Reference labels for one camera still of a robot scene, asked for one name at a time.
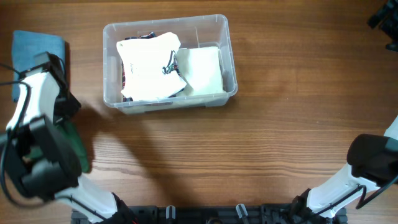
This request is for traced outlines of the green garment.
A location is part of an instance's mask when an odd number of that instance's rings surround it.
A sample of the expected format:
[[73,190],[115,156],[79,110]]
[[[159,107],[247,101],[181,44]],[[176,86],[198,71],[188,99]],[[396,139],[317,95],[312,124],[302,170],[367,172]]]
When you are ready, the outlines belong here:
[[54,124],[43,116],[28,127],[33,145],[27,158],[34,171],[52,169],[70,177],[90,170],[88,153],[72,122]]

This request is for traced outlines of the blue towel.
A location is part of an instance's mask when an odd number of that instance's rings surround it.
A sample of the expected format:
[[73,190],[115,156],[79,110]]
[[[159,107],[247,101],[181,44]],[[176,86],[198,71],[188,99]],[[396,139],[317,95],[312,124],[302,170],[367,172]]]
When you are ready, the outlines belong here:
[[50,54],[51,61],[62,71],[62,78],[66,80],[65,41],[62,37],[52,34],[15,30],[12,36],[12,65],[14,81],[28,77],[28,70],[48,67],[49,61],[45,53]]

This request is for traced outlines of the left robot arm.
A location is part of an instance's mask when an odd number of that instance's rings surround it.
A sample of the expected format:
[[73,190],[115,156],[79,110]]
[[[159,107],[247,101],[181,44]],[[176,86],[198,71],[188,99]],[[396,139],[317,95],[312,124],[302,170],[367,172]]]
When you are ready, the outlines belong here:
[[19,99],[1,138],[5,196],[17,207],[35,208],[12,198],[4,178],[7,175],[24,198],[40,198],[44,205],[62,202],[91,223],[139,223],[116,194],[100,189],[83,175],[70,140],[57,128],[81,107],[70,93],[63,60],[49,52],[34,59],[35,66],[14,81],[20,89]]

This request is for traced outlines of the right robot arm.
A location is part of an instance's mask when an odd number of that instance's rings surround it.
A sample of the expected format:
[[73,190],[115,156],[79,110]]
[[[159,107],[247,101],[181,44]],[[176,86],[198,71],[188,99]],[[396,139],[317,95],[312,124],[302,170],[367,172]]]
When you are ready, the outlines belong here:
[[292,202],[288,223],[332,223],[347,204],[363,208],[397,183],[397,121],[382,136],[360,134],[351,143],[346,164],[326,182]]

